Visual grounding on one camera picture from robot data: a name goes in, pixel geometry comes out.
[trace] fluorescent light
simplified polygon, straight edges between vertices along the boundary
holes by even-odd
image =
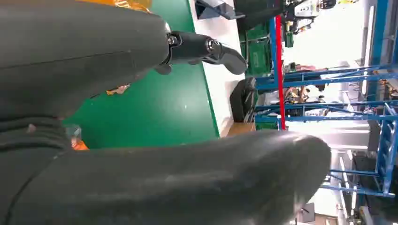
[[[330,144],[332,149],[364,149],[367,150],[367,146],[363,145],[345,145],[345,144]]]
[[[324,135],[324,134],[369,134],[369,130],[345,130],[345,129],[323,129],[316,130],[313,129],[303,129],[296,128],[290,131],[301,131],[301,133],[305,134],[314,134],[314,135]]]
[[[342,157],[340,157],[340,166],[341,166],[341,170],[345,170],[345,166],[344,166],[344,161],[343,161],[343,158]],[[350,188],[350,184],[348,183],[348,177],[347,177],[347,173],[343,173],[343,180],[344,180],[344,182],[345,182],[345,187],[346,188]]]
[[[355,209],[356,204],[357,204],[357,193],[354,192],[352,194],[352,198],[351,198],[351,209],[352,209],[351,216],[354,215],[354,209]]]
[[[345,150],[331,149],[330,152],[331,152],[332,154],[345,154],[347,151],[345,151]]]
[[[369,22],[367,24],[367,37],[366,37],[366,51],[365,51],[365,64],[364,66],[368,67],[369,66],[369,60],[370,60],[370,46],[372,44],[372,33],[373,33],[373,17],[375,14],[375,7],[371,6],[369,10]],[[364,80],[362,82],[362,94],[366,94],[367,90],[367,81]]]
[[[353,123],[352,121],[333,121],[332,123],[330,121],[323,121],[323,123],[319,122],[307,122],[307,123],[297,123],[294,122],[292,123],[291,127],[297,127],[297,130],[299,131],[302,128],[305,129],[320,129],[320,128],[368,128],[369,124],[364,124],[364,123]]]
[[[345,207],[345,200],[344,200],[344,196],[343,196],[343,191],[339,191],[340,193],[340,200],[341,200],[341,204],[343,205],[343,214],[344,217],[347,219],[348,218],[348,214],[347,214],[347,208]]]
[[[351,150],[347,151],[347,155],[348,155],[348,158],[350,158],[350,160],[352,161],[352,151]]]

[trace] white wall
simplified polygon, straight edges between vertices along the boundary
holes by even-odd
[[[285,60],[321,67],[361,58],[364,28],[364,1],[323,10],[313,27],[294,38],[285,49]]]
[[[331,217],[337,217],[336,194],[332,190],[318,189],[308,203],[315,204],[315,213]]]

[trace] cardboard box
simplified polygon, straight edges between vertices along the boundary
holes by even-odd
[[[256,123],[234,123],[227,136],[246,134],[256,131]]]

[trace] red vertical bar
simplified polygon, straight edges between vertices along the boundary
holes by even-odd
[[[281,16],[275,17],[276,33],[276,71],[278,76],[279,108],[281,112],[281,129],[286,130],[285,125],[285,104],[283,97],[283,75],[282,75],[282,40],[281,40]]]

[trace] blue metal shelving rack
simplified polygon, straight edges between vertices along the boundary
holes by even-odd
[[[283,82],[278,74],[276,67],[277,56],[275,54],[276,46],[276,33],[275,33],[275,20],[270,22],[270,37],[272,44],[272,56],[274,62],[274,76],[272,77],[258,77],[257,90],[275,90],[281,87],[300,87],[307,85],[322,85],[328,83],[344,83],[344,82],[359,82],[359,81],[378,81],[381,79],[398,78],[398,73],[393,73],[393,66],[371,66],[371,67],[360,67],[350,68],[341,70],[331,70],[323,72],[307,72],[307,73],[294,73],[285,74],[284,80],[294,80],[292,82]],[[320,75],[332,75],[327,79],[306,79],[309,77],[320,76]],[[365,105],[370,107],[383,107],[383,115],[377,115],[375,112],[358,112],[349,111],[344,109],[347,105]],[[337,170],[331,169],[331,177],[338,178],[335,176],[336,173],[346,173],[358,176],[371,176],[377,186],[377,190],[369,190],[360,185],[355,185],[357,188],[345,188],[337,187],[332,185],[322,185],[321,188],[327,188],[339,191],[356,192],[357,194],[365,195],[376,195],[383,197],[395,197],[393,193],[390,193],[390,185],[392,180],[392,173],[395,166],[395,159],[397,157],[398,150],[398,114],[394,107],[398,106],[398,101],[378,101],[378,102],[357,102],[351,104],[345,103],[320,103],[320,104],[295,104],[295,105],[266,105],[257,106],[256,111],[258,114],[255,117],[256,122],[276,122],[279,128],[284,127],[285,121],[322,121],[322,120],[377,120],[381,125],[380,141],[377,150],[376,166],[373,171],[358,171],[358,170]],[[324,117],[324,116],[304,116],[306,109],[316,108],[327,108],[332,111],[351,113],[350,116],[343,117]],[[284,111],[289,109],[299,109],[303,113],[303,116],[298,117],[286,117]],[[281,116],[269,116],[271,113],[279,112]]]

